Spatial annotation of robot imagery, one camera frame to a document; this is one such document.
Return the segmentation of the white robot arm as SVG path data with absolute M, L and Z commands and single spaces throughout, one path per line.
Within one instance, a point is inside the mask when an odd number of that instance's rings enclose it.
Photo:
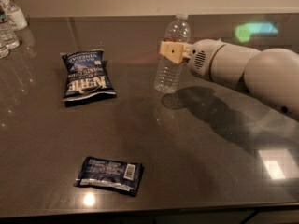
M 193 44 L 164 41 L 160 54 L 172 63 L 186 63 L 196 77 L 246 93 L 299 120 L 299 54 L 291 50 L 259 51 L 204 39 Z

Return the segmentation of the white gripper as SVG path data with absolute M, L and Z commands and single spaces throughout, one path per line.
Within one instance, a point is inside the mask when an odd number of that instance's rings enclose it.
M 224 42 L 212 39 L 200 40 L 193 45 L 184 42 L 162 41 L 160 54 L 175 64 L 181 64 L 190 58 L 187 63 L 189 71 L 196 77 L 211 81 L 213 59 L 224 45 Z

